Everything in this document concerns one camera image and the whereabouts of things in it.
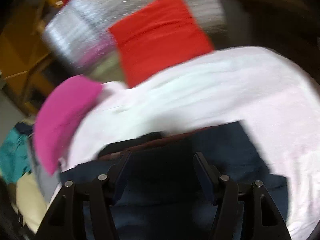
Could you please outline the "grey garment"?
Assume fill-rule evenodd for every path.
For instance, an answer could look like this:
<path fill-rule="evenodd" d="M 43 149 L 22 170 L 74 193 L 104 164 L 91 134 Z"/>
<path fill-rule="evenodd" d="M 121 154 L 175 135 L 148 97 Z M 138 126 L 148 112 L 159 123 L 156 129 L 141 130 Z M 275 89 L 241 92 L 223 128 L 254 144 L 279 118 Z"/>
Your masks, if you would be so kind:
<path fill-rule="evenodd" d="M 40 192 L 44 197 L 44 200 L 49 203 L 60 182 L 59 173 L 55 172 L 51 176 L 45 171 L 33 148 L 32 138 L 27 139 L 27 155 Z"/>

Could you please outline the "red pillow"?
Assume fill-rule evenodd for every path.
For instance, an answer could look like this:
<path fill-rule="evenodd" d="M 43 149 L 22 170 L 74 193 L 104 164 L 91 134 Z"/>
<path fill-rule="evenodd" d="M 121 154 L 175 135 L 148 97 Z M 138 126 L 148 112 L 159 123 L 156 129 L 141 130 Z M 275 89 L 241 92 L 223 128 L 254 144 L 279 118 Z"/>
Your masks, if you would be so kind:
<path fill-rule="evenodd" d="M 214 50 L 184 0 L 155 0 L 109 28 L 129 87 Z"/>

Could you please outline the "teal garment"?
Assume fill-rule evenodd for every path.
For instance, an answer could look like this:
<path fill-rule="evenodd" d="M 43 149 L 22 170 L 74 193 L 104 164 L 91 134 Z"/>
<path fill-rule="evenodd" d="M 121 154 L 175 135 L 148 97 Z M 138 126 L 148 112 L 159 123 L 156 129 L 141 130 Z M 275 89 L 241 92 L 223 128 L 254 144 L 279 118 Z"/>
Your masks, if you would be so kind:
<path fill-rule="evenodd" d="M 27 151 L 28 136 L 16 128 L 8 133 L 1 145 L 0 165 L 6 184 L 16 183 L 25 173 L 31 171 Z"/>

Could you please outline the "magenta pillow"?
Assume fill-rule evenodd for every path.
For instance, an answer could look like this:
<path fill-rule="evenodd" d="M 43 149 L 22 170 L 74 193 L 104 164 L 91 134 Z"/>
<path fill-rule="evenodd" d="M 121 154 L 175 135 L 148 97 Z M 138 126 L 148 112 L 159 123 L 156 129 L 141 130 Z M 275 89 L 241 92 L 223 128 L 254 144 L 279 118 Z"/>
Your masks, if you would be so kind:
<path fill-rule="evenodd" d="M 33 145 L 42 167 L 51 176 L 84 116 L 97 104 L 103 86 L 83 75 L 68 78 L 46 98 L 39 110 Z"/>

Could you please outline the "navy blue zip jacket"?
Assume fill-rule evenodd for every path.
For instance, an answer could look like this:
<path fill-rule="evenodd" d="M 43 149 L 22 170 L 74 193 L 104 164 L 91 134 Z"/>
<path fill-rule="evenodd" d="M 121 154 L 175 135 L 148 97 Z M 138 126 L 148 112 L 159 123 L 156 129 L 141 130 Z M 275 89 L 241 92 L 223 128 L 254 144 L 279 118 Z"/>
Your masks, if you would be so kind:
<path fill-rule="evenodd" d="M 262 181 L 286 220 L 287 179 L 270 173 L 238 122 L 114 142 L 95 160 L 105 161 L 108 170 L 124 151 L 132 153 L 131 172 L 122 197 L 111 207 L 120 239 L 209 239 L 217 207 L 206 199 L 197 177 L 197 152 L 237 183 Z M 79 173 L 76 167 L 62 172 L 61 180 L 85 183 L 97 176 L 97 168 Z"/>

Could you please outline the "white bed blanket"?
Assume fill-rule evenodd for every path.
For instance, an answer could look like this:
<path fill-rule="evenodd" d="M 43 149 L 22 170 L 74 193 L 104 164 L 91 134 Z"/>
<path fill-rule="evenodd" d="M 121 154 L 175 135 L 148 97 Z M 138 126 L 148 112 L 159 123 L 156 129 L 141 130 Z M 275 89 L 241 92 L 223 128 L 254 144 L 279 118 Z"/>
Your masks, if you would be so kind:
<path fill-rule="evenodd" d="M 61 158 L 62 170 L 93 160 L 112 142 L 241 121 L 270 170 L 289 180 L 287 227 L 293 239 L 306 239 L 319 222 L 316 88 L 298 65 L 261 47 L 214 51 L 134 88 L 107 82 Z"/>

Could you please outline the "cream leather sofa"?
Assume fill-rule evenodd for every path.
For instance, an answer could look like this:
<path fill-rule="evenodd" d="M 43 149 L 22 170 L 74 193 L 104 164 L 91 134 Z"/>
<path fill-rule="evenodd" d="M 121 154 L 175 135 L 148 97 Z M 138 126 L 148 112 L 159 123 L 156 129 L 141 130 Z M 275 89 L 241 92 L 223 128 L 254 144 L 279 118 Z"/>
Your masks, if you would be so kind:
<path fill-rule="evenodd" d="M 48 204 L 41 194 L 35 175 L 25 173 L 16 183 L 10 184 L 9 189 L 14 210 L 22 215 L 23 225 L 36 234 Z"/>

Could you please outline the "silver foil headboard panel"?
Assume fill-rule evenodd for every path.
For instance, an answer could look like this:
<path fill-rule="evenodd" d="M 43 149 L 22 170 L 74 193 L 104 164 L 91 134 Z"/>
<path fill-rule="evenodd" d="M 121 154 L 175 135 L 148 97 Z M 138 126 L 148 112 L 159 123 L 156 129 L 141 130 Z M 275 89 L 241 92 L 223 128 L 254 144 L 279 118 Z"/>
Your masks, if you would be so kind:
<path fill-rule="evenodd" d="M 106 83 L 124 81 L 115 41 L 108 28 L 154 0 L 69 0 L 46 25 L 43 39 L 73 75 Z M 185 0 L 211 37 L 227 31 L 221 0 Z"/>

